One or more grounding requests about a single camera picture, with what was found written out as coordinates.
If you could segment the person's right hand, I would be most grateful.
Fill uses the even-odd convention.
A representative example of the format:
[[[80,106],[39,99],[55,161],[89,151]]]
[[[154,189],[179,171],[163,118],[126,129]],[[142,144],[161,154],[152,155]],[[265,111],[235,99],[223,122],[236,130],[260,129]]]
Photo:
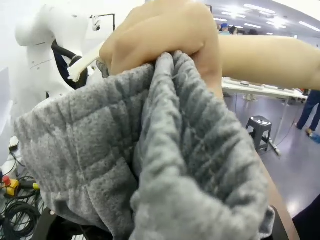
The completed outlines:
[[[104,42],[99,57],[117,75],[175,51],[190,56],[207,87],[223,97],[218,31],[201,2],[154,0],[134,8]]]

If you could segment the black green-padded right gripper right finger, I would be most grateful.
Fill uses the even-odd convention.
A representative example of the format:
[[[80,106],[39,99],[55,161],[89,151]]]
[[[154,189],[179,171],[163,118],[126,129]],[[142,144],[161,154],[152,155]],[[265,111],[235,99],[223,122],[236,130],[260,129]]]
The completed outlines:
[[[275,212],[275,220],[274,220],[274,224],[273,224],[271,239],[272,240],[287,240],[287,232],[286,232],[284,224],[280,218],[280,215],[274,206],[271,206],[271,208]]]

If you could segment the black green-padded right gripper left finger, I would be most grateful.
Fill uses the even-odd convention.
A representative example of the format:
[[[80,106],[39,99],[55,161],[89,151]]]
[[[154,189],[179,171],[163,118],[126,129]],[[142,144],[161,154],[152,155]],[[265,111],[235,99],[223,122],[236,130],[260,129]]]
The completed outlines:
[[[46,207],[37,223],[32,240],[72,240],[74,236],[82,236],[81,227],[58,216]]]

